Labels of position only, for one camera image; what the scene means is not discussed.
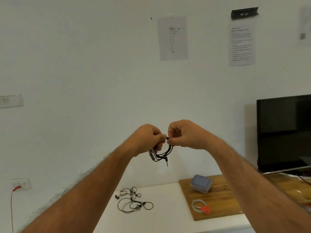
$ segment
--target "white table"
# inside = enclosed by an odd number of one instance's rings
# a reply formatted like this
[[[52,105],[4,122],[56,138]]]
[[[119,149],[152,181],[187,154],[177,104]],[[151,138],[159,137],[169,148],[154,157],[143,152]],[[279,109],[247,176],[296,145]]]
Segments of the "white table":
[[[118,210],[115,192],[94,233],[103,232],[157,232],[196,233],[229,231],[250,228],[244,214],[194,221],[178,183],[138,188],[139,201],[150,201],[152,210],[142,208],[125,214]]]

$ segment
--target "forearm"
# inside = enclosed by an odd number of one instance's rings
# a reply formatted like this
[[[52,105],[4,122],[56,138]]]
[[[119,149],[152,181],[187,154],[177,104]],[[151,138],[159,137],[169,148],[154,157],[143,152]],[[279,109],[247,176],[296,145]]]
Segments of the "forearm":
[[[257,233],[306,233],[311,216],[259,174],[229,145],[208,133],[207,151]]]
[[[93,232],[131,157],[121,145],[22,233]]]

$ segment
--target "television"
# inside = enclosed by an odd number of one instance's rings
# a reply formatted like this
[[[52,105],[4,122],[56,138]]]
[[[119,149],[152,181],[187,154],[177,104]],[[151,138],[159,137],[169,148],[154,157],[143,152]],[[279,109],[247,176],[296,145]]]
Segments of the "television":
[[[311,167],[311,95],[257,100],[258,169]]]

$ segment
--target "blue lid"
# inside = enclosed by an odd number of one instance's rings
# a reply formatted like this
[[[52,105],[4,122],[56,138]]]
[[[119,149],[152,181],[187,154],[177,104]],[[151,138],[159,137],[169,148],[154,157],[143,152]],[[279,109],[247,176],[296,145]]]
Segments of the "blue lid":
[[[212,184],[212,180],[204,176],[195,175],[190,184],[207,189]]]

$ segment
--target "black sign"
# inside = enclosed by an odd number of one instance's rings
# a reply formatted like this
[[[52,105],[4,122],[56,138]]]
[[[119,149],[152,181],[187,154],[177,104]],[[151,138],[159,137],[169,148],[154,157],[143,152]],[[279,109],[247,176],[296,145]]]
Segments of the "black sign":
[[[259,15],[258,12],[258,7],[254,8],[247,8],[247,9],[241,9],[241,10],[234,10],[231,12],[231,19],[244,19],[248,17],[253,17],[256,15]]]

